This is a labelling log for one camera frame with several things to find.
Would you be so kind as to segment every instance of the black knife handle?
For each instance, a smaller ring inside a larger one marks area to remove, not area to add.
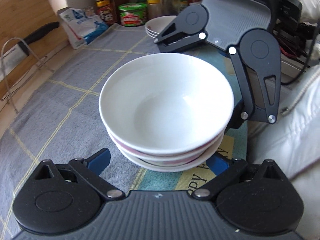
[[[36,31],[34,31],[33,33],[31,33],[30,35],[28,35],[27,37],[25,37],[23,40],[26,42],[26,44],[31,44],[33,42],[39,41],[40,39],[42,39],[44,36],[46,36],[50,31],[58,28],[60,25],[59,22],[52,22],[52,23],[48,23],[46,25],[43,25],[42,27],[40,27],[39,29],[37,29]],[[18,42],[19,47],[23,50],[23,52],[29,56],[29,50],[28,48],[24,45],[24,43],[22,41]]]

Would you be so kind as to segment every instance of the cutting board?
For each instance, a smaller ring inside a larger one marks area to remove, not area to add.
[[[13,37],[24,38],[41,26],[59,21],[48,0],[0,0],[0,50],[4,43]],[[39,58],[53,51],[67,40],[62,27],[51,31],[39,41],[30,45]],[[18,40],[7,44],[5,51],[13,47]],[[9,86],[13,86],[37,60],[30,55],[8,75]],[[0,98],[7,92],[4,80],[0,82]]]

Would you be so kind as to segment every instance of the soy sauce bottle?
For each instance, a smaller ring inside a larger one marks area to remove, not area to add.
[[[97,15],[109,26],[117,22],[115,0],[96,0]]]

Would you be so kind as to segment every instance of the white and blue package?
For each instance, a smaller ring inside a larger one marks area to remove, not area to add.
[[[92,42],[108,29],[99,16],[86,16],[83,10],[68,8],[59,16],[76,36],[85,40],[86,44]]]

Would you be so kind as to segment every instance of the metal wire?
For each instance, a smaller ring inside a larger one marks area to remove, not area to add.
[[[2,49],[1,49],[1,58],[0,58],[0,62],[1,62],[1,66],[2,66],[2,73],[4,75],[4,83],[6,85],[6,88],[7,88],[7,91],[9,93],[9,95],[7,97],[4,98],[4,100],[6,98],[9,97],[8,99],[8,102],[11,101],[12,105],[13,105],[13,108],[15,110],[16,113],[18,113],[19,111],[17,110],[14,102],[13,102],[13,99],[12,99],[12,96],[13,96],[13,93],[16,92],[17,90],[19,90],[27,81],[25,81],[20,87],[18,87],[15,91],[11,91],[11,88],[9,86],[9,83],[8,83],[8,78],[7,78],[7,75],[5,73],[5,64],[4,64],[4,49],[5,49],[5,46],[10,42],[10,41],[13,41],[13,40],[19,40],[21,41],[26,47],[27,49],[29,50],[29,52],[37,59],[38,62],[41,63],[41,60],[40,58],[33,52],[33,50],[28,46],[28,44],[22,39],[22,38],[19,38],[19,37],[14,37],[14,38],[11,38],[9,39],[8,41],[6,41],[6,43],[2,46]]]

